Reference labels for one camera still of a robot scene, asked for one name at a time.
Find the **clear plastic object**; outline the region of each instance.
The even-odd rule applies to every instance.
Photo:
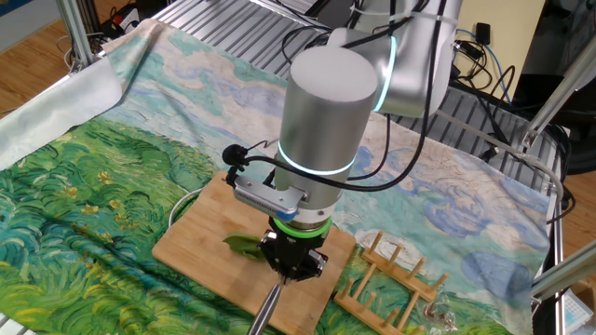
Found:
[[[435,301],[425,302],[424,307],[416,308],[416,310],[428,335],[458,331],[455,313],[451,310],[449,299],[445,294],[438,294]]]

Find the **wooden cutting board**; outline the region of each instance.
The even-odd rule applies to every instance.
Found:
[[[197,201],[153,248],[156,259],[197,281],[245,311],[256,315],[278,275],[266,262],[249,261],[223,242],[230,232],[262,236],[268,217],[234,198],[219,172]],[[285,287],[269,325],[286,334],[315,331],[335,284],[356,244],[332,227],[320,252],[329,256],[320,278]]]

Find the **green ring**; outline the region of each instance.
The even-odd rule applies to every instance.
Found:
[[[317,237],[319,235],[322,235],[323,233],[326,233],[329,230],[329,227],[332,226],[332,218],[329,217],[327,219],[327,222],[325,222],[325,224],[323,224],[320,228],[318,228],[317,230],[314,230],[312,232],[301,232],[298,230],[295,230],[291,227],[288,227],[285,223],[283,223],[282,221],[279,221],[278,219],[273,219],[273,222],[276,224],[276,226],[281,229],[282,232],[286,233],[287,235],[296,237],[296,238],[313,238],[313,237]]]

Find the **wooden peg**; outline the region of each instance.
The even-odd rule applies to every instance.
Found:
[[[352,298],[354,298],[354,300],[357,300],[360,293],[362,293],[362,290],[366,286],[366,283],[369,281],[369,279],[371,279],[371,275],[373,275],[374,269],[376,269],[375,263],[373,263],[371,265],[371,267],[369,268],[369,271],[366,273],[366,275],[364,275],[364,278],[362,278],[360,285],[358,286],[358,288],[356,288],[356,292],[354,293],[354,296],[352,297]]]
[[[393,311],[391,311],[391,313],[389,314],[389,316],[383,322],[383,327],[387,327],[389,325],[392,325],[393,324],[393,321],[395,321],[395,318],[398,317],[398,314],[399,313],[400,313],[400,309],[399,308],[396,308]]]
[[[410,335],[418,335],[421,332],[423,332],[425,330],[424,326],[419,326],[418,328],[414,329],[413,332],[410,333]]]
[[[383,237],[383,231],[379,231],[379,234],[376,235],[374,241],[372,242],[371,248],[369,249],[369,253],[372,253],[376,250],[376,246],[381,241],[381,237]]]
[[[418,274],[418,272],[420,271],[420,269],[422,269],[422,266],[426,262],[427,262],[427,258],[426,257],[421,258],[420,261],[418,261],[418,263],[416,264],[416,266],[414,266],[414,268],[410,272],[410,275],[408,275],[408,279],[414,278]]]
[[[347,279],[347,284],[345,284],[345,288],[339,293],[340,299],[350,296],[350,289],[354,285],[354,278]]]
[[[447,278],[449,278],[449,274],[448,274],[448,273],[444,273],[444,274],[443,274],[443,275],[442,275],[442,276],[439,278],[439,280],[437,280],[437,281],[435,282],[435,284],[433,284],[433,285],[432,285],[432,288],[430,288],[429,290],[430,290],[430,291],[437,290],[437,288],[439,288],[440,284],[444,283],[444,282],[445,282],[445,280],[447,280]]]
[[[371,305],[373,304],[375,298],[376,298],[376,292],[371,293],[371,295],[369,295],[369,299],[367,299],[366,303],[364,303],[364,309],[371,308]]]
[[[387,264],[389,264],[390,267],[393,267],[395,265],[395,259],[398,257],[398,255],[400,254],[400,251],[402,249],[403,249],[403,245],[402,244],[398,245],[395,248],[395,251],[393,251],[393,255],[391,255],[391,258],[387,262]]]
[[[408,303],[408,307],[406,307],[406,310],[405,310],[405,312],[403,312],[400,322],[398,323],[398,331],[401,331],[401,329],[403,328],[403,325],[405,325],[406,321],[408,321],[408,317],[410,316],[410,313],[412,312],[413,307],[416,305],[416,301],[418,300],[419,296],[420,296],[420,293],[418,293],[418,292],[413,293],[412,298],[410,299],[410,303]]]

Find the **glowing cyan light ring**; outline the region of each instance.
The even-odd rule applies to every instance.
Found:
[[[342,168],[338,168],[336,170],[332,170],[332,171],[319,171],[319,170],[314,170],[314,169],[310,169],[308,167],[303,167],[300,164],[292,161],[287,155],[286,153],[283,152],[283,149],[281,149],[281,141],[278,142],[278,149],[279,149],[279,153],[281,154],[281,156],[283,157],[283,159],[288,162],[288,164],[290,164],[291,166],[298,168],[301,171],[304,171],[306,173],[310,173],[310,174],[314,174],[317,176],[331,176],[337,173],[341,173],[346,171],[347,169],[349,169],[352,164],[354,164],[354,161],[356,160],[356,157],[354,156],[354,159],[352,159],[352,161],[346,165],[345,167]]]
[[[373,112],[379,112],[381,107],[383,107],[383,102],[385,102],[385,98],[387,97],[389,85],[391,84],[391,77],[393,76],[393,67],[395,66],[395,53],[397,48],[398,41],[396,40],[395,36],[391,36],[391,54],[389,55],[389,64],[387,66],[389,72],[385,76],[383,90],[381,91],[381,95],[379,96],[379,101],[376,103],[376,107],[374,107],[374,109],[372,110]]]

